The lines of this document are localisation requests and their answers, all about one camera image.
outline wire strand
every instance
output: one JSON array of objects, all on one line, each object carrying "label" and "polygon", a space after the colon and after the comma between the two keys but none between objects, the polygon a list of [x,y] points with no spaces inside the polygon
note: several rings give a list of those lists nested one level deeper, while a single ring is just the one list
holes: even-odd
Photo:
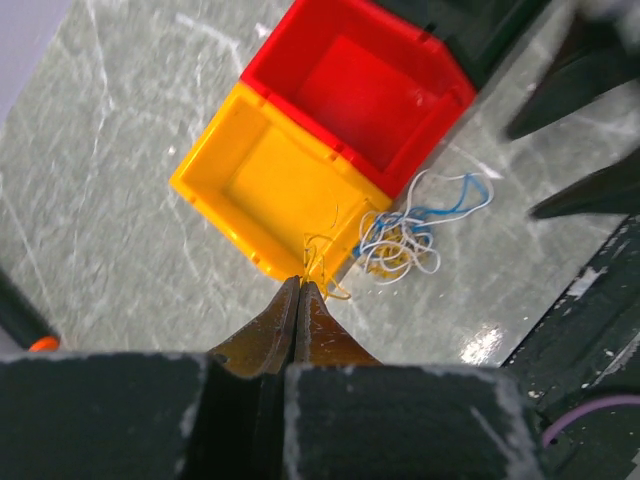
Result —
[{"label": "wire strand", "polygon": [[[457,177],[434,174],[434,178],[445,181],[463,180],[460,198],[448,209],[414,206],[414,190],[428,172],[423,170],[411,182],[404,213],[371,211],[362,217],[359,228],[360,243],[353,254],[360,260],[366,273],[382,278],[377,282],[380,285],[400,281],[414,267],[425,275],[436,273],[441,267],[442,257],[433,247],[434,236],[431,227],[468,217],[493,200],[493,186],[483,174],[470,173]],[[477,205],[465,207],[471,187],[480,193],[482,201]]]},{"label": "wire strand", "polygon": [[591,400],[562,415],[547,428],[542,434],[542,445],[546,448],[569,425],[578,419],[597,410],[612,407],[640,407],[640,395],[612,395],[596,400]]}]

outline red plastic bin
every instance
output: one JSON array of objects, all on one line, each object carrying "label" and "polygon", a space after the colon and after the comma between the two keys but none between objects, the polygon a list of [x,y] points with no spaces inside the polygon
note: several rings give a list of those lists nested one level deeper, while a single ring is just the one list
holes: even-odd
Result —
[{"label": "red plastic bin", "polygon": [[476,95],[443,43],[369,0],[297,0],[242,81],[391,198]]}]

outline plastic storage bin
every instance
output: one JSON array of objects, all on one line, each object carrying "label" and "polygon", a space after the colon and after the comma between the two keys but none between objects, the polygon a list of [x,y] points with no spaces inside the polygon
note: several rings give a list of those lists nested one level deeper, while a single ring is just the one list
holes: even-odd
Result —
[{"label": "plastic storage bin", "polygon": [[550,0],[375,0],[444,41],[480,90]]},{"label": "plastic storage bin", "polygon": [[440,41],[368,0],[297,0],[242,81],[392,198],[475,98]]},{"label": "plastic storage bin", "polygon": [[362,216],[391,199],[343,157],[238,84],[170,180],[258,268],[326,284],[359,241]]}]

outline white wire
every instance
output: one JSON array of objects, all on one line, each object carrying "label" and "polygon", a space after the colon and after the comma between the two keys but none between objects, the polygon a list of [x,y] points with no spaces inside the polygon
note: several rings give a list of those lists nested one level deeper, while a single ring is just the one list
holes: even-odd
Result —
[{"label": "white wire", "polygon": [[[409,191],[407,194],[407,206],[405,208],[404,214],[398,217],[396,222],[391,222],[388,225],[383,226],[376,234],[374,234],[374,229],[376,228],[376,220],[382,216],[387,215],[389,212],[376,212],[371,211],[367,212],[360,221],[360,254],[364,257],[363,268],[365,272],[369,272],[370,268],[373,265],[382,269],[385,273],[394,275],[394,278],[386,281],[377,281],[379,285],[391,285],[402,280],[407,274],[411,271],[413,267],[416,267],[422,273],[426,275],[433,275],[436,273],[441,265],[442,265],[442,256],[440,252],[438,252],[435,248],[433,248],[433,234],[430,232],[419,232],[415,233],[411,231],[409,225],[412,228],[426,228],[431,227],[433,225],[441,225],[444,223],[451,223],[457,220],[462,220],[463,218],[468,217],[474,212],[486,207],[489,205],[494,198],[495,192],[493,189],[493,185],[491,184],[491,180],[482,173],[473,173],[469,175],[459,175],[456,177],[446,177],[443,175],[434,174],[435,178],[440,178],[445,181],[455,181],[461,180],[468,176],[472,177],[481,177],[483,185],[487,188],[487,200],[482,204],[475,206],[470,209],[468,212],[465,212],[462,215],[458,215],[452,218],[444,218],[439,220],[431,220],[431,221],[422,221],[416,218],[411,218],[409,215],[412,209],[413,203],[413,191],[419,181],[422,179],[424,175],[426,175],[428,170],[423,170],[418,173],[416,177],[411,182],[409,186]],[[371,216],[374,216],[374,220],[371,222],[369,228],[364,231],[364,226]],[[397,227],[400,227],[400,231],[402,233],[401,241],[394,241],[385,239],[385,234]],[[380,257],[376,255],[380,247],[394,247],[397,249],[397,252],[390,257]],[[405,255],[407,256],[407,261],[401,263],[396,266],[389,266],[387,264],[388,261],[395,260],[398,257]],[[434,262],[434,266],[432,268],[428,268],[424,263],[422,258],[427,258],[429,261]]]}]

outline floor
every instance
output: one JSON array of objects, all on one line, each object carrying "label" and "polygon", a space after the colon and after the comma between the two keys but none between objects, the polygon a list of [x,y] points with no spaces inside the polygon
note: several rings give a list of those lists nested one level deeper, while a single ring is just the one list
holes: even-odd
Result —
[{"label": "floor", "polygon": [[[167,184],[289,0],[75,1],[0,130],[0,264],[72,350],[202,350],[278,285]],[[493,204],[436,230],[443,258],[380,287],[353,267],[332,314],[384,362],[497,365],[618,224],[527,209],[611,163],[640,129],[622,86],[508,143],[501,129],[570,15],[556,1],[433,167],[494,177]],[[425,179],[416,201],[443,204]]]}]

